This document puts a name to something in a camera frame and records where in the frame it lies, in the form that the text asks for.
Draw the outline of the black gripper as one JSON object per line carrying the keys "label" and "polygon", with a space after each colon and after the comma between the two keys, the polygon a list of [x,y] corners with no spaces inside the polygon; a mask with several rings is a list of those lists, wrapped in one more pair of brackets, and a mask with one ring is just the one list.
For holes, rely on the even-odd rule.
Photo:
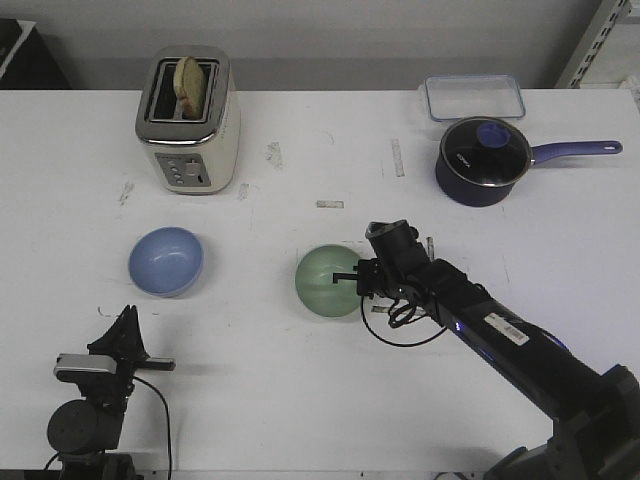
{"label": "black gripper", "polygon": [[361,297],[372,298],[374,295],[381,298],[388,297],[386,275],[378,259],[360,259],[354,271],[355,273],[334,272],[332,280],[356,281],[356,292]]}
{"label": "black gripper", "polygon": [[[130,349],[114,345],[126,337],[128,317],[130,324]],[[115,322],[107,329],[98,342],[87,345],[92,355],[107,355],[119,365],[128,365],[133,371],[149,370],[171,372],[176,368],[173,358],[151,357],[145,349],[139,325],[138,310],[135,305],[126,305]]]}

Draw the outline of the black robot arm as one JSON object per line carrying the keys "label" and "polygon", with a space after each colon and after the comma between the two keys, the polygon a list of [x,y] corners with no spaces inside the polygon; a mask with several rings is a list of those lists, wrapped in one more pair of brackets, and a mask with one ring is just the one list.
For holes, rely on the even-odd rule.
{"label": "black robot arm", "polygon": [[61,353],[55,378],[78,387],[81,397],[58,407],[47,426],[47,439],[61,462],[61,479],[142,479],[128,453],[118,453],[125,412],[137,382],[158,395],[166,433],[171,433],[169,405],[160,390],[136,375],[139,370],[172,371],[172,358],[151,357],[143,343],[137,307],[127,305],[86,354]]}
{"label": "black robot arm", "polygon": [[639,382],[615,365],[592,370],[554,335],[495,300],[480,284],[422,245],[405,220],[372,222],[374,258],[332,280],[356,281],[361,298],[404,300],[450,330],[553,422],[543,445],[519,447],[487,479],[636,479]]}

